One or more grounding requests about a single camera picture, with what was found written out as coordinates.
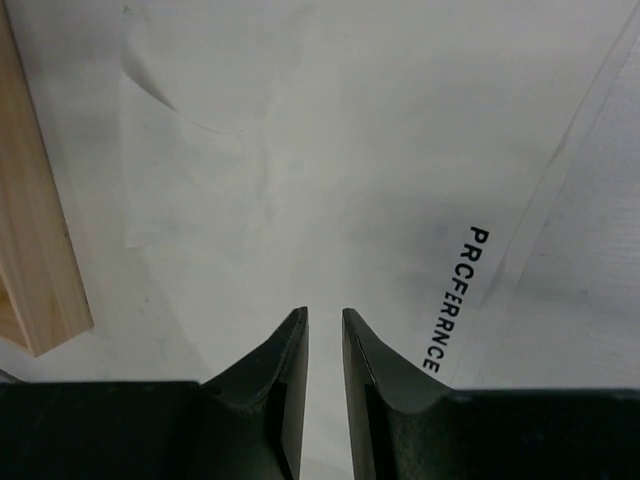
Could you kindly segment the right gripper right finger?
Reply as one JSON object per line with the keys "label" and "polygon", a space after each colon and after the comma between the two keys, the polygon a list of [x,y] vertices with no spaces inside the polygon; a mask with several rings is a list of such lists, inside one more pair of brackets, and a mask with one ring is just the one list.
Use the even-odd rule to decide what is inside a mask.
{"label": "right gripper right finger", "polygon": [[636,479],[636,389],[453,389],[352,308],[343,364],[357,479]]}

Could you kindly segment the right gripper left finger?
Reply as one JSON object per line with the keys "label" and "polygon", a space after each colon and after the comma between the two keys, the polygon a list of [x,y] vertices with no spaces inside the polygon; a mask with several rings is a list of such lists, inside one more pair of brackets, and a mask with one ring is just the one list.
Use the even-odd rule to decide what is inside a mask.
{"label": "right gripper left finger", "polygon": [[308,311],[211,380],[5,384],[5,479],[296,479]]}

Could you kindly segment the white underwear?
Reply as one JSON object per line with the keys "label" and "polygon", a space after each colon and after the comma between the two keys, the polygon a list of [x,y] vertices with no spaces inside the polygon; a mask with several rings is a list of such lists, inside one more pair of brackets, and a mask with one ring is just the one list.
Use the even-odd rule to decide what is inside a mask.
{"label": "white underwear", "polygon": [[341,312],[447,378],[635,1],[129,1],[124,242],[214,368],[309,309],[302,474],[352,475]]}

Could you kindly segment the wooden compartment tray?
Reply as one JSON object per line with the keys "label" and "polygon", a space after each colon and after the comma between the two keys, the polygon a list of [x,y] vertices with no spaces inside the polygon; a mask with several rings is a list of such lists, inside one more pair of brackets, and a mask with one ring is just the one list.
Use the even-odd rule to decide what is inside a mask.
{"label": "wooden compartment tray", "polygon": [[93,320],[8,13],[1,13],[1,337],[32,356]]}

